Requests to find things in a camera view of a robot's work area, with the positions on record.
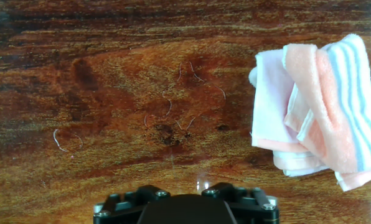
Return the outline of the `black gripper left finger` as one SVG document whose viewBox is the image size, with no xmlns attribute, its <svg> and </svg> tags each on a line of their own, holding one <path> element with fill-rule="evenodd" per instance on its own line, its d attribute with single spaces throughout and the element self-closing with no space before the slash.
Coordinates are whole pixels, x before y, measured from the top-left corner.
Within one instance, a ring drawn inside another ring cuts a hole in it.
<svg viewBox="0 0 371 224">
<path fill-rule="evenodd" d="M 146 205 L 170 197 L 170 193 L 153 185 L 144 185 L 133 192 L 111 194 L 93 207 L 93 223 L 123 223 L 139 218 Z"/>
</svg>

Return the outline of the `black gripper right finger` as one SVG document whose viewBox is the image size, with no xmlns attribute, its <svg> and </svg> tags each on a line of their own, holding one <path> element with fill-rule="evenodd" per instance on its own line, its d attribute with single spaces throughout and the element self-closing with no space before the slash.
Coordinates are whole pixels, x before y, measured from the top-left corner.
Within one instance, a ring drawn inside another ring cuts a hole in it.
<svg viewBox="0 0 371 224">
<path fill-rule="evenodd" d="M 220 182 L 201 192 L 201 196 L 224 201 L 237 223 L 279 224 L 278 199 L 259 187 L 236 187 Z"/>
</svg>

